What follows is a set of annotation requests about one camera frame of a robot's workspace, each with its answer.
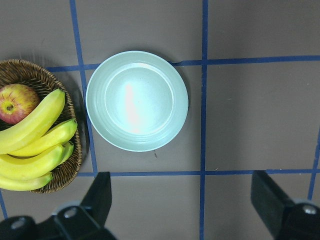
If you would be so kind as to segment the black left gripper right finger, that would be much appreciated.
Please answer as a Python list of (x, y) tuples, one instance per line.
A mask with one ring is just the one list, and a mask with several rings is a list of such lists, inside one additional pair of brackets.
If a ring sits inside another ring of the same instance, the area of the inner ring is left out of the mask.
[(263, 170), (252, 173), (250, 200), (271, 236), (277, 238), (293, 208), (293, 200)]

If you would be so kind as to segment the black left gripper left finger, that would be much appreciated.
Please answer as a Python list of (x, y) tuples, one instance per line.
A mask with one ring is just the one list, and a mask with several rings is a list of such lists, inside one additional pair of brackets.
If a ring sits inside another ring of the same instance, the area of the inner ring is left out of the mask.
[(111, 176), (109, 172), (99, 172), (86, 195), (80, 202), (89, 215), (104, 227), (111, 209)]

